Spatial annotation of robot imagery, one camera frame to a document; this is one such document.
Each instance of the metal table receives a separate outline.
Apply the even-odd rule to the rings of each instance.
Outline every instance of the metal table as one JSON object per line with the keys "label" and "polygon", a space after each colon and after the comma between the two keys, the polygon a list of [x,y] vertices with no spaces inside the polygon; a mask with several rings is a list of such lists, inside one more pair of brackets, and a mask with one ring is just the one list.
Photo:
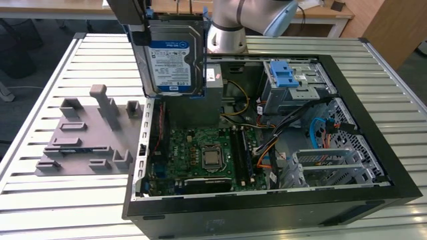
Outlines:
{"label": "metal table", "polygon": [[[331,55],[410,175],[427,195],[427,108],[368,43],[356,39],[249,37],[251,53]],[[92,84],[105,84],[116,104],[144,104],[141,81],[123,34],[72,40],[0,164],[0,239],[127,239],[143,233],[121,220],[127,175],[33,175],[64,97],[96,104]],[[205,237],[204,239],[427,238],[427,196],[350,225]]]}

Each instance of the yellow wire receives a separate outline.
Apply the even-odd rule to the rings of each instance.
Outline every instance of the yellow wire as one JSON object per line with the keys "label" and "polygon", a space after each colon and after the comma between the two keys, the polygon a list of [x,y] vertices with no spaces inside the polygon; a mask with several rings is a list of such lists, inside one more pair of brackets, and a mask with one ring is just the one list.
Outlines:
{"label": "yellow wire", "polygon": [[245,106],[244,106],[244,108],[243,108],[241,111],[231,112],[231,113],[221,113],[220,115],[221,115],[221,116],[236,116],[236,115],[244,113],[244,111],[248,109],[248,107],[249,107],[249,97],[248,97],[247,92],[243,90],[243,88],[239,86],[237,83],[235,83],[235,82],[231,81],[231,80],[228,80],[228,82],[231,82],[231,83],[240,89],[240,91],[243,92],[243,94],[244,94],[244,96],[245,96]]}

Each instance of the motherboard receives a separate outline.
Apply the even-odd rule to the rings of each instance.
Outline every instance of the motherboard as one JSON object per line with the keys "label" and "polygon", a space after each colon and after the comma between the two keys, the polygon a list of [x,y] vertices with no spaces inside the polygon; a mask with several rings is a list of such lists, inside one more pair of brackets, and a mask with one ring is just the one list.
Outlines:
{"label": "motherboard", "polygon": [[264,190],[265,177],[253,168],[253,128],[172,129],[168,160],[152,164],[152,194]]}

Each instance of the hard drive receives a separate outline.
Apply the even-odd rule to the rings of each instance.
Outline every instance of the hard drive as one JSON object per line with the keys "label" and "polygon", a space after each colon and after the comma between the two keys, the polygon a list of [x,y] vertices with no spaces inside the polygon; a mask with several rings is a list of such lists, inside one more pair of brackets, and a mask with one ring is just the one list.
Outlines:
{"label": "hard drive", "polygon": [[201,97],[205,85],[203,19],[165,15],[149,20],[148,25],[149,45],[132,43],[145,96]]}

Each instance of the green circuit board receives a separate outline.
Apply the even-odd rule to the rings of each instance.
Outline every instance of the green circuit board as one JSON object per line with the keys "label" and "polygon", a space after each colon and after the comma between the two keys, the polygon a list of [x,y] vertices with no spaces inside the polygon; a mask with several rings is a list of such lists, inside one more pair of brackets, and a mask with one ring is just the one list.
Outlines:
{"label": "green circuit board", "polygon": [[[231,144],[231,130],[228,128],[211,129],[173,129],[169,133],[168,163],[165,176],[156,179],[156,192],[160,196],[177,195],[175,180],[203,177],[221,177],[232,179],[232,191],[251,191],[265,189],[264,174],[253,176],[255,182],[241,186],[235,179],[235,163]],[[252,128],[244,129],[249,150],[257,146],[256,133]],[[203,151],[216,147],[221,151],[221,168],[207,170],[203,166]]]}

